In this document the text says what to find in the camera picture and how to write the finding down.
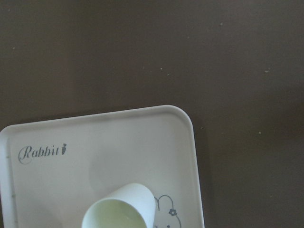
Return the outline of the cream cup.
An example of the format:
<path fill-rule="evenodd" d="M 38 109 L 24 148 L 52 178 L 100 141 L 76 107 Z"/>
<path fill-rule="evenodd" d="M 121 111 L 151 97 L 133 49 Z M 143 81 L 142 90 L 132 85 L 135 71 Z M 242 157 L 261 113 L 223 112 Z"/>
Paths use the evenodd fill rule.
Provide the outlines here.
<path fill-rule="evenodd" d="M 124 185 L 91 205 L 83 228 L 152 228 L 156 202 L 152 192 L 142 184 Z"/>

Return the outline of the cream rabbit tray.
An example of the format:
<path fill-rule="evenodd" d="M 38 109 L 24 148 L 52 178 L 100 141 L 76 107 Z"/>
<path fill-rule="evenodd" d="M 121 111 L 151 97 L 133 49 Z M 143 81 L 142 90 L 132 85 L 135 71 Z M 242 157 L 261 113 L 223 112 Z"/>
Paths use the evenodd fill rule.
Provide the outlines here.
<path fill-rule="evenodd" d="M 153 193 L 156 227 L 205 226 L 194 130 L 182 109 L 161 105 L 0 132 L 6 228 L 79 228 L 92 204 L 129 183 Z"/>

